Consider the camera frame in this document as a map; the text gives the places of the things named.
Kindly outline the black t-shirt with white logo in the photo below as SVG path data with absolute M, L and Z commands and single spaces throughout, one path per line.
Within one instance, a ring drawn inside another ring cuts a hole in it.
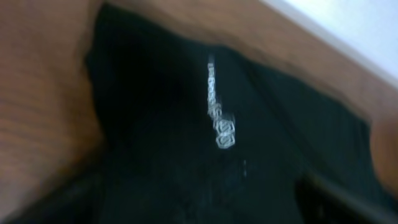
M 254 1 L 2 1 L 3 223 L 396 223 L 397 92 Z

